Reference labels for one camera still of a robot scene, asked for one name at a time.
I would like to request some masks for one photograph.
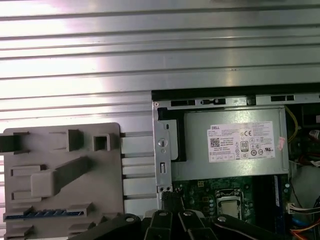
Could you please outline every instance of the yellow wire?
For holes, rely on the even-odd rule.
[[[298,134],[298,121],[296,119],[296,116],[292,113],[292,111],[290,111],[290,109],[287,106],[284,106],[286,112],[290,115],[290,117],[292,118],[293,122],[294,122],[294,133],[292,134],[292,136],[289,137],[288,139],[288,143],[290,143]]]

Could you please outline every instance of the blue connector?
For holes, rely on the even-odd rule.
[[[49,209],[40,211],[29,211],[23,215],[10,215],[5,216],[3,220],[14,220],[14,219],[38,219],[38,218],[52,218],[52,217],[71,217],[71,216],[81,216],[83,211],[69,211],[66,209]]]

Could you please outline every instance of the orange wire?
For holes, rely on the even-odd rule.
[[[314,224],[308,226],[308,227],[305,227],[305,228],[300,228],[300,229],[291,229],[292,232],[294,233],[301,233],[301,232],[304,232],[304,231],[307,231],[309,229],[312,229],[314,228],[315,226],[317,226],[318,224],[320,224],[320,219],[318,219],[318,221],[316,221]]]
[[[300,236],[299,234],[295,233],[294,231],[291,231],[292,235],[294,235],[295,237],[297,237],[300,240],[307,240],[306,238],[304,238],[303,236]]]

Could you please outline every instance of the motherboard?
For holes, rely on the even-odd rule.
[[[203,212],[207,218],[228,214],[255,224],[253,177],[228,177],[175,181],[173,188],[182,194],[186,209]]]

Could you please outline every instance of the metal frame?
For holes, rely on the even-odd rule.
[[[154,159],[155,159],[155,179],[158,196],[158,207],[161,208],[161,192],[172,191],[172,173],[171,173],[171,142],[170,142],[170,130],[166,129],[166,123],[159,121],[158,108],[167,108],[168,110],[205,110],[224,107],[226,111],[240,110],[240,109],[279,109],[279,122],[281,136],[287,137],[286,129],[286,112],[283,105],[292,104],[311,104],[320,103],[319,93],[299,93],[299,94],[285,94],[294,95],[294,100],[286,101],[271,101],[272,95],[257,95],[256,106],[247,106],[247,97],[245,96],[231,96],[231,97],[215,97],[215,98],[192,98],[195,100],[195,105],[192,106],[171,106],[170,100],[154,101],[152,103],[152,115],[153,115],[153,135],[154,135]],[[225,98],[226,104],[224,105],[203,105],[201,101],[203,99],[214,100],[219,98]],[[288,146],[285,144],[282,149],[282,169],[284,171],[289,170]]]

